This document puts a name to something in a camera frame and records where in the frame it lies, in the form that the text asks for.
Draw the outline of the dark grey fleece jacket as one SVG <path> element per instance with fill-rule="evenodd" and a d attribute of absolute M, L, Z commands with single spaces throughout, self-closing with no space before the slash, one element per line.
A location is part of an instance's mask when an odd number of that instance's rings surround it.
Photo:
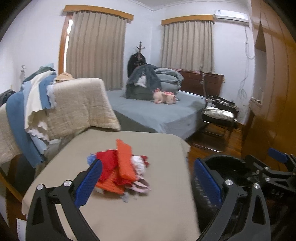
<path fill-rule="evenodd" d="M 161 90 L 162 85 L 155 70 L 156 66 L 145 64 L 133 70 L 126 83 L 125 97 L 128 99 L 153 100 L 156 89 Z"/>

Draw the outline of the beige quilted blanket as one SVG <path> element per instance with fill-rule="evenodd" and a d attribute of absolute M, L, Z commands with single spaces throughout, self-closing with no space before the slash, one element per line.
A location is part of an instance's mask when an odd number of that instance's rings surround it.
<path fill-rule="evenodd" d="M 103 80 L 82 78 L 54 84 L 56 107 L 47 113 L 49 141 L 91 126 L 120 130 L 120 124 L 107 98 Z M 22 154 L 1 106 L 1 163 Z"/>

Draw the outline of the beige curtain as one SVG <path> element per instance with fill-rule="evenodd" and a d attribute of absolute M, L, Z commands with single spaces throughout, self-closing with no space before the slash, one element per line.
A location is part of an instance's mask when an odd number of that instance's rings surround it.
<path fill-rule="evenodd" d="M 164 25 L 161 66 L 211 73 L 214 70 L 212 21 Z"/>
<path fill-rule="evenodd" d="M 100 78 L 107 90 L 123 87 L 127 19 L 107 13 L 76 11 L 70 23 L 64 72 L 74 78 Z"/>

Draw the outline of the left beige curtain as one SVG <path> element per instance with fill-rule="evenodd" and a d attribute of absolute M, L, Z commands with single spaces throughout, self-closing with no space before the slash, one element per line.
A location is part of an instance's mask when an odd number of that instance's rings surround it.
<path fill-rule="evenodd" d="M 76 11 L 70 23 L 64 72 L 74 78 L 100 78 L 107 90 L 123 87 L 127 19 L 107 13 Z"/>

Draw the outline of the red cloth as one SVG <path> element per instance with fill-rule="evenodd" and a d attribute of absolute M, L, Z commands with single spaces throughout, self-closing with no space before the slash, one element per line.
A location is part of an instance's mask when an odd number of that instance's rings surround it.
<path fill-rule="evenodd" d="M 99 177 L 98 184 L 107 184 L 108 181 L 111 181 L 111 183 L 116 186 L 132 184 L 130 180 L 122 178 L 119 174 L 117 150 L 97 152 L 96 158 L 102 162 L 102 173 Z M 138 171 L 144 173 L 146 168 L 149 166 L 147 156 L 132 155 L 131 161 L 137 170 L 136 173 Z"/>

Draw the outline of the bed with grey sheet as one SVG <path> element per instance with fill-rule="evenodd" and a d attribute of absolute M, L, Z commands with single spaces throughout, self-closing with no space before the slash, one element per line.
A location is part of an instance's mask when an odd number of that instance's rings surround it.
<path fill-rule="evenodd" d="M 168 133 L 185 140 L 205 126 L 205 99 L 193 93 L 179 91 L 172 105 L 127 99 L 124 90 L 108 91 L 107 97 L 123 131 Z"/>

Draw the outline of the folded grey duvet pile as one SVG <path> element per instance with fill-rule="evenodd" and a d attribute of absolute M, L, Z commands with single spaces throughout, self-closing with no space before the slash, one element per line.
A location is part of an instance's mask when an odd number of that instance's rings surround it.
<path fill-rule="evenodd" d="M 184 77 L 179 72 L 169 68 L 158 68 L 154 71 L 161 82 L 161 91 L 176 94 L 180 90 Z"/>

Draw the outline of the wooden wardrobe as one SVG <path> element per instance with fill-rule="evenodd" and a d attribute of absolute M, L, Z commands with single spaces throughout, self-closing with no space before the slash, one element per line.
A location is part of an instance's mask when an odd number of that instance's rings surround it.
<path fill-rule="evenodd" d="M 250 4 L 254 41 L 266 53 L 266 77 L 263 101 L 251 108 L 254 118 L 242 155 L 270 163 L 269 148 L 295 154 L 295 39 L 267 1 Z"/>

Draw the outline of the blue plastic bag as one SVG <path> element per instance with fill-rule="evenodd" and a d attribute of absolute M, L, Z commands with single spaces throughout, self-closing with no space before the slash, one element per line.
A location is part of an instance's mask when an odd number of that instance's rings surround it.
<path fill-rule="evenodd" d="M 96 155 L 95 154 L 90 154 L 88 157 L 87 157 L 87 164 L 89 166 L 92 165 L 92 163 L 96 160 Z"/>

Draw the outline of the beige tablecloth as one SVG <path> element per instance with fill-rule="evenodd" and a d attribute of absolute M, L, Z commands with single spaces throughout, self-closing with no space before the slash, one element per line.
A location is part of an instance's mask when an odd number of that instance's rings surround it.
<path fill-rule="evenodd" d="M 74 137 L 30 185 L 22 200 L 28 215 L 39 184 L 61 185 L 104 165 L 80 211 L 100 240 L 197 240 L 200 236 L 187 156 L 189 145 L 165 133 L 88 129 Z"/>

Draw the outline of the white air conditioner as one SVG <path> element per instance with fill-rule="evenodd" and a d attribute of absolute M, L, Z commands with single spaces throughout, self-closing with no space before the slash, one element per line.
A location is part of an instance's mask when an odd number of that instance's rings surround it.
<path fill-rule="evenodd" d="M 237 11 L 216 10 L 214 12 L 214 18 L 219 21 L 249 25 L 248 15 Z"/>

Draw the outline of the wooden coat stand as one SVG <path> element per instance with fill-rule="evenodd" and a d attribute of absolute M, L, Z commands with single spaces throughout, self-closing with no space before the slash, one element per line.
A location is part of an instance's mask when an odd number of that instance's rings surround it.
<path fill-rule="evenodd" d="M 145 49 L 145 47 L 142 46 L 142 42 L 139 42 L 139 45 L 137 46 L 137 52 L 130 56 L 128 64 L 127 64 L 127 76 L 130 77 L 135 68 L 137 68 L 140 65 L 146 64 L 146 58 L 142 54 L 142 50 Z"/>

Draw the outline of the orange mesh cloth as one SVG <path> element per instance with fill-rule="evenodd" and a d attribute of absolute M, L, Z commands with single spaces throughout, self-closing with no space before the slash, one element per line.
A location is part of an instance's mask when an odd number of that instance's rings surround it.
<path fill-rule="evenodd" d="M 130 145 L 124 143 L 122 140 L 116 140 L 116 149 L 117 156 L 118 156 L 118 169 L 119 174 L 122 178 L 130 180 L 132 183 L 136 180 L 135 170 L 131 163 L 132 157 L 132 148 Z M 111 181 L 108 181 L 107 184 L 98 184 L 98 181 L 95 185 L 96 188 L 100 188 L 104 191 L 116 193 L 116 194 L 123 194 L 126 187 L 130 185 L 124 186 L 116 186 L 112 184 Z"/>

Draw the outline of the silver chair cushion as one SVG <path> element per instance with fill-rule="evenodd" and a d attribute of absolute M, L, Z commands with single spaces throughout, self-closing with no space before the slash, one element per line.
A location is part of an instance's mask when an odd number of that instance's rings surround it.
<path fill-rule="evenodd" d="M 204 111 L 204 115 L 206 115 L 210 118 L 224 120 L 224 121 L 233 121 L 234 120 L 234 114 L 230 111 L 227 111 L 227 110 L 222 110 L 219 108 L 208 106 L 203 111 Z"/>

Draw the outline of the right beige curtain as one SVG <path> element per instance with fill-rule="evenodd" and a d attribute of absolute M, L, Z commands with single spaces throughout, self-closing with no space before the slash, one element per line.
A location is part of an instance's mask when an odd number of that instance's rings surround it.
<path fill-rule="evenodd" d="M 211 73 L 214 70 L 212 21 L 164 25 L 161 66 Z"/>

